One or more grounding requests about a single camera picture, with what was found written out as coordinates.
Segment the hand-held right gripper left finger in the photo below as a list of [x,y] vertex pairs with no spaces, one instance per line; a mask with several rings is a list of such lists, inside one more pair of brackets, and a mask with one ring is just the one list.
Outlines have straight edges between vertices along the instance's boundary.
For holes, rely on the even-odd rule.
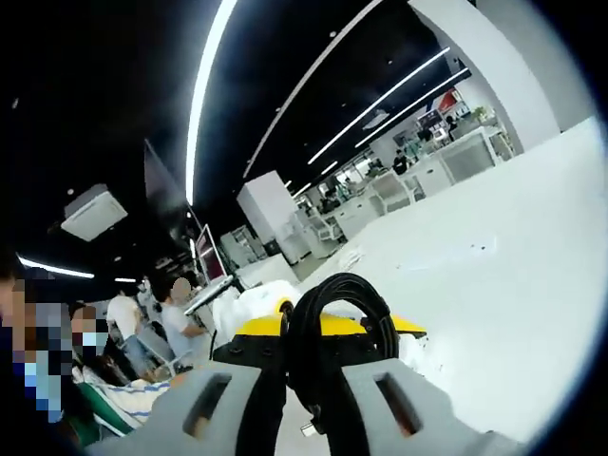
[[154,404],[124,437],[102,440],[90,455],[272,455],[286,404],[284,342],[288,298],[237,330]]

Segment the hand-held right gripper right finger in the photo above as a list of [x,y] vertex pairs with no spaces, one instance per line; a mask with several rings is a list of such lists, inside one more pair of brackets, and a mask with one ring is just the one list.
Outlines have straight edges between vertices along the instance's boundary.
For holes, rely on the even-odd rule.
[[323,313],[322,429],[333,455],[520,455],[523,445],[478,431],[447,394],[398,358],[382,358],[354,319]]

